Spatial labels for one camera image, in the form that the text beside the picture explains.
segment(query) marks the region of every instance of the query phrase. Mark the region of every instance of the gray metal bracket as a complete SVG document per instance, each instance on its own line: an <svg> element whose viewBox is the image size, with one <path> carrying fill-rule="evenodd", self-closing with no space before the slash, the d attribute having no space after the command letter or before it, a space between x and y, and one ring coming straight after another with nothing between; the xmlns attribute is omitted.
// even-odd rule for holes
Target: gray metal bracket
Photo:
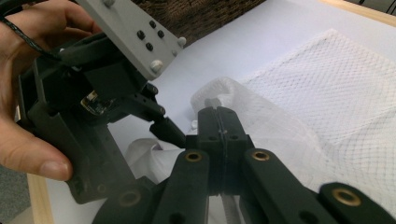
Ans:
<svg viewBox="0 0 396 224"><path fill-rule="evenodd" d="M77 0L147 80L159 77L186 44L131 0Z"/></svg>

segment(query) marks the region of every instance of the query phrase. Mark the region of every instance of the screw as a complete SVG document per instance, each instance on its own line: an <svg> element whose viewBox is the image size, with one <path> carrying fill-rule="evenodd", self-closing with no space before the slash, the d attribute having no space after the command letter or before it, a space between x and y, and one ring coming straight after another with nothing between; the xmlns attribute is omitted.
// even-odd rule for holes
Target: screw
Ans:
<svg viewBox="0 0 396 224"><path fill-rule="evenodd" d="M114 5L116 0L102 0L103 4L105 4L106 7L111 7Z"/></svg>
<svg viewBox="0 0 396 224"><path fill-rule="evenodd" d="M180 38L177 40L177 43L178 43L179 46L181 46L181 47L183 48L183 46L185 46L186 43L187 43L187 39L186 39L185 37L180 37Z"/></svg>
<svg viewBox="0 0 396 224"><path fill-rule="evenodd" d="M163 38L164 36L165 36L165 34L163 33L163 31L158 31L158 36L160 37L160 38Z"/></svg>
<svg viewBox="0 0 396 224"><path fill-rule="evenodd" d="M149 51L153 51L153 50L154 50L154 47L152 47L152 44L150 44L150 43L147 43L147 44L146 44L146 48L147 48Z"/></svg>
<svg viewBox="0 0 396 224"><path fill-rule="evenodd" d="M157 24L155 23L155 21L150 21L149 25L154 29L155 27L157 27Z"/></svg>
<svg viewBox="0 0 396 224"><path fill-rule="evenodd" d="M158 89L155 88L155 87L152 88L152 91L154 92L154 94L157 94L157 93L158 93Z"/></svg>
<svg viewBox="0 0 396 224"><path fill-rule="evenodd" d="M161 113L164 115L166 113L165 109L163 107L160 108Z"/></svg>
<svg viewBox="0 0 396 224"><path fill-rule="evenodd" d="M139 39L143 40L146 37L146 35L143 31L138 31L137 37L139 37Z"/></svg>
<svg viewBox="0 0 396 224"><path fill-rule="evenodd" d="M153 73L158 73L163 68L163 62L161 62L160 60L154 60L149 65L149 68L151 68L151 71Z"/></svg>

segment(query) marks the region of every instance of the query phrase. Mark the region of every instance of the wooden frame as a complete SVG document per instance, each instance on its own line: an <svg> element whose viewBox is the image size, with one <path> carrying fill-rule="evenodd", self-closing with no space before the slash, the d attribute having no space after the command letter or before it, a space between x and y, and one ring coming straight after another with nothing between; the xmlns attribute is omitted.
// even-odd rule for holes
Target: wooden frame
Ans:
<svg viewBox="0 0 396 224"><path fill-rule="evenodd" d="M344 0L319 0L320 2L339 7L341 9L359 14L375 21L381 21L385 24L396 27L396 17L384 12L376 11L368 7L362 7Z"/></svg>
<svg viewBox="0 0 396 224"><path fill-rule="evenodd" d="M46 178L38 175L27 175L27 182L34 223L54 224Z"/></svg>

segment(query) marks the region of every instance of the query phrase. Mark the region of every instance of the cable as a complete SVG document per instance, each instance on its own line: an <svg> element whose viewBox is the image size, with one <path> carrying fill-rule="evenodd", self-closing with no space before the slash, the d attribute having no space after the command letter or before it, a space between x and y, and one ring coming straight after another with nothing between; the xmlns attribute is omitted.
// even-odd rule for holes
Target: cable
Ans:
<svg viewBox="0 0 396 224"><path fill-rule="evenodd" d="M395 3L396 3L396 0L394 0L394 1L392 2L392 4L390 4L390 6L389 6L389 8L388 8L388 10L387 10L387 13L390 11L390 9L392 8L393 4L395 4Z"/></svg>
<svg viewBox="0 0 396 224"><path fill-rule="evenodd" d="M16 26L11 21L7 20L3 15L0 16L0 21L7 25L11 30L13 30L18 36L20 36L30 47L38 51L43 56L53 59L53 60L61 60L58 55L55 55L49 51L42 49L33 39L27 36L18 26Z"/></svg>

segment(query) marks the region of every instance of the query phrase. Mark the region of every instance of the white table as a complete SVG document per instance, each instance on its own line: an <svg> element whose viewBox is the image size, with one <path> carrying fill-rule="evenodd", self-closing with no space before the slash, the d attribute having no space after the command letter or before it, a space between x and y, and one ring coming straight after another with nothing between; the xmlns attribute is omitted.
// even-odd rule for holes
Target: white table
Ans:
<svg viewBox="0 0 396 224"><path fill-rule="evenodd" d="M385 17L392 22L392 17ZM318 0L267 0L180 53L154 81L160 90L158 102L166 108L167 116L186 132L194 119L190 98L208 81L215 77L238 79L249 75L331 28L396 62L395 27ZM132 118L109 128L122 149L136 138L151 136L146 122ZM54 223L92 222L102 202L78 205L64 182L47 180L46 183ZM33 206L35 223L46 223L38 222L43 209L35 209L34 203Z"/></svg>

